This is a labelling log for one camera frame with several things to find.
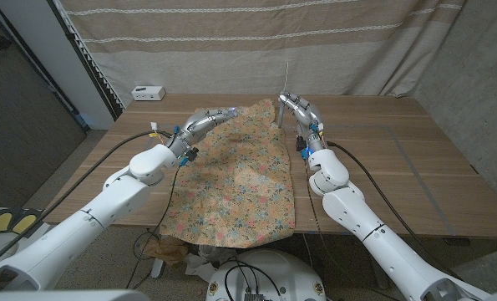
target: striped curtain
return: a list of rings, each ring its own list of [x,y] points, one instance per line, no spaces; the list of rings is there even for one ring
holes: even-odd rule
[[[464,0],[60,0],[124,102],[170,94],[410,91]]]

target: gray tape line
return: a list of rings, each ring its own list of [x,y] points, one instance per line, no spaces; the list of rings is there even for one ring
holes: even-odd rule
[[[419,175],[417,168],[412,163],[411,158],[408,156],[402,145],[400,144],[400,141],[398,140],[397,135],[393,132],[393,129],[391,126],[384,126],[393,137],[393,140],[395,141],[395,144],[397,145],[398,150],[400,151],[400,154],[404,157],[404,160],[406,160],[406,163],[408,163],[409,169],[412,171],[412,173],[415,175],[417,178],[418,183],[421,185],[423,188],[424,194],[426,194],[426,197],[430,200],[430,203],[432,203],[432,206],[434,209],[438,212],[439,218],[441,218],[441,222],[445,225],[445,228],[447,228],[447,231],[449,231],[450,235],[456,235],[456,231],[454,228],[449,223],[449,220],[447,219],[447,216],[445,216],[445,213],[439,206],[439,204],[436,202],[434,195],[432,195],[432,192],[430,191],[429,187],[426,185],[426,183],[423,181],[423,178],[421,175]]]

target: wooden table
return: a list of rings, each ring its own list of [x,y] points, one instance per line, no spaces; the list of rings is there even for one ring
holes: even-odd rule
[[[497,237],[497,196],[487,186],[443,131],[419,103],[412,98],[385,96],[303,96],[317,105],[324,119],[324,136],[351,151],[371,172],[388,199],[421,236]],[[136,102],[114,123],[57,198],[82,176],[104,153],[123,139],[150,130],[150,122],[172,131],[183,125],[197,108],[250,106],[270,98],[277,109],[277,95],[169,94],[160,102]],[[283,128],[291,158],[296,211],[296,231],[317,230],[307,194],[305,167],[295,151],[295,124],[285,113]],[[58,223],[92,200],[105,179],[127,166],[135,154],[157,138],[148,136],[120,147],[96,169],[55,211],[46,222]],[[340,150],[337,157],[350,171],[351,180],[363,191],[368,205],[396,233],[406,235],[404,227],[389,211],[361,169]],[[134,214],[118,220],[118,226],[153,227],[166,209],[173,171],[148,202]],[[322,209],[322,199],[312,193],[322,231],[346,230]]]

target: wall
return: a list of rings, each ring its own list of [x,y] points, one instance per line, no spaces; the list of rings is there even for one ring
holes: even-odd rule
[[[497,0],[468,0],[410,93],[497,191]]]
[[[79,110],[91,129],[113,123],[105,103],[81,64],[46,0],[5,0],[0,8],[29,48]]]

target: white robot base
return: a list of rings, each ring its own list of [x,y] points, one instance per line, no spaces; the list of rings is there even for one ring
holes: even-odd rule
[[[237,267],[237,262],[230,261],[222,264],[213,274],[206,292],[207,301],[230,300],[226,292],[225,278],[226,273],[231,268],[234,269],[227,276],[227,285],[234,300],[326,300],[321,278],[309,265],[290,254],[271,249],[257,249],[242,253],[237,257],[237,260],[241,265],[240,268],[235,268]],[[254,269],[259,285],[259,293],[257,293],[254,274],[249,268],[243,267],[243,263],[265,272],[276,284],[281,293],[281,298],[269,278]],[[246,275],[246,280],[251,289],[246,285],[241,269]]]

